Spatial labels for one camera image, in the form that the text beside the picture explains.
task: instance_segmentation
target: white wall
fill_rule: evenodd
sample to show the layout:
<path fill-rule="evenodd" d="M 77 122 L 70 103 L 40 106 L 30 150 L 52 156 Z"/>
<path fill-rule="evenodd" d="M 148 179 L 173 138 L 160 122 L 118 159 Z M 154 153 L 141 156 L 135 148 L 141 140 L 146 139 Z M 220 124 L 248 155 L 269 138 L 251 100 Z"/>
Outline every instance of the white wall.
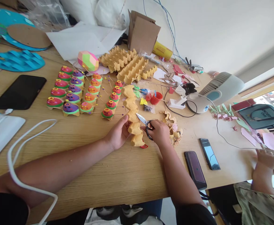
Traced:
<path fill-rule="evenodd" d="M 161 26 L 158 41 L 172 49 L 164 10 L 144 0 L 148 17 Z M 274 1 L 161 0 L 176 27 L 181 57 L 209 71 L 236 73 L 274 48 Z M 129 10 L 144 14 L 142 0 L 127 0 Z"/>
<path fill-rule="evenodd" d="M 274 76 L 274 52 L 263 60 L 260 60 L 255 65 L 252 65 L 247 70 L 236 74 L 245 86 L 242 91 L 251 88 L 270 77 Z"/>

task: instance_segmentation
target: scissors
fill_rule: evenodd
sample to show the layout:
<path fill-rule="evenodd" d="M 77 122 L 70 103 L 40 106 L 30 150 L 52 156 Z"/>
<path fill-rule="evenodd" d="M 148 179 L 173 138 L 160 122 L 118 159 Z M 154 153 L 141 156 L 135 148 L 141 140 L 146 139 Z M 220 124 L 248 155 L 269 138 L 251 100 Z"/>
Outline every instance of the scissors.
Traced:
<path fill-rule="evenodd" d="M 137 113 L 136 113 L 136 115 L 137 115 L 137 117 L 139 118 L 139 120 L 140 120 L 142 123 L 145 124 L 146 134 L 147 134 L 148 138 L 149 138 L 150 140 L 153 141 L 153 139 L 151 138 L 151 136 L 148 134 L 148 130 L 154 130 L 154 129 L 155 129 L 155 128 L 153 127 L 153 125 L 151 124 L 151 121 L 152 121 L 152 120 L 146 121 L 146 119 L 145 119 L 143 116 L 141 116 L 140 114 L 137 114 Z"/>

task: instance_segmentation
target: hand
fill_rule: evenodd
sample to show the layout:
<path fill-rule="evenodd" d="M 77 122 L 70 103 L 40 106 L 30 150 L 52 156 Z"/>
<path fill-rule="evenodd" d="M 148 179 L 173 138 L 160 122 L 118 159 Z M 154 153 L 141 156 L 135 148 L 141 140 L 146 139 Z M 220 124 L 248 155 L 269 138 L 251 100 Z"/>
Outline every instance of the hand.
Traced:
<path fill-rule="evenodd" d="M 256 149 L 258 163 L 274 170 L 274 152 Z"/>
<path fill-rule="evenodd" d="M 170 144 L 169 127 L 160 120 L 153 120 L 151 124 L 155 129 L 153 131 L 148 130 L 148 134 L 152 137 L 153 141 L 158 146 Z M 141 127 L 141 129 L 146 132 L 146 127 Z"/>
<path fill-rule="evenodd" d="M 125 115 L 114 125 L 114 127 L 112 127 L 103 140 L 108 145 L 111 145 L 113 150 L 119 149 L 131 135 L 127 131 L 130 124 L 131 123 L 128 121 L 128 115 Z"/>

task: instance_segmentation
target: blue wire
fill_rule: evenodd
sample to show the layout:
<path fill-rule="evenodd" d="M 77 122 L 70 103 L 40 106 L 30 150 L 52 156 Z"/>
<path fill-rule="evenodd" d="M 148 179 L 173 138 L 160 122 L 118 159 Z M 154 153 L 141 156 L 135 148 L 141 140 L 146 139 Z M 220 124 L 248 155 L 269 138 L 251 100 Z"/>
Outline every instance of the blue wire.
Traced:
<path fill-rule="evenodd" d="M 144 8 L 144 12 L 145 12 L 145 15 L 146 15 L 144 0 L 143 0 L 143 8 Z"/>
<path fill-rule="evenodd" d="M 176 51 L 177 51 L 177 53 L 178 53 L 178 55 L 173 54 L 173 55 L 174 55 L 174 58 L 176 59 L 175 56 L 177 56 L 177 57 L 179 57 L 181 60 L 183 60 L 183 61 L 186 63 L 185 59 L 183 59 L 183 58 L 180 56 L 180 53 L 178 52 L 178 49 L 177 49 L 177 45 L 176 45 L 176 42 L 175 42 L 175 25 L 174 25 L 172 16 L 171 16 L 170 13 L 168 12 L 168 10 L 161 4 L 161 1 L 160 1 L 160 0 L 158 0 L 158 2 L 157 2 L 156 0 L 153 0 L 153 1 L 155 1 L 157 4 L 159 4 L 159 5 L 162 7 L 162 9 L 165 11 L 165 13 L 166 13 L 167 22 L 168 22 L 168 25 L 169 25 L 169 28 L 170 28 L 170 31 L 171 31 L 171 34 L 172 34 L 172 38 L 173 38 L 172 51 L 174 52 L 174 47 L 175 47 L 175 49 L 176 49 Z M 170 18 L 171 18 L 171 20 L 172 20 L 173 29 L 174 29 L 174 34 L 173 34 L 173 31 L 172 31 L 171 26 L 170 26 L 170 22 L 169 22 L 169 19 L 168 19 L 168 14 L 169 14 L 169 16 L 170 16 Z"/>

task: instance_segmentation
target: yellow container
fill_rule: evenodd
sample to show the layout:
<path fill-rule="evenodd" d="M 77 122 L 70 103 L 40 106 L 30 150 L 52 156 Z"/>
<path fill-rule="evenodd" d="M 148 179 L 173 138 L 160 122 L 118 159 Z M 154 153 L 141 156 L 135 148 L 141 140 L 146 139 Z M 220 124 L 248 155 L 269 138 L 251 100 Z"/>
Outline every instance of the yellow container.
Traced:
<path fill-rule="evenodd" d="M 155 43 L 155 46 L 153 47 L 152 52 L 158 56 L 164 57 L 165 60 L 169 60 L 173 53 L 170 49 L 166 48 L 164 45 L 157 41 Z"/>

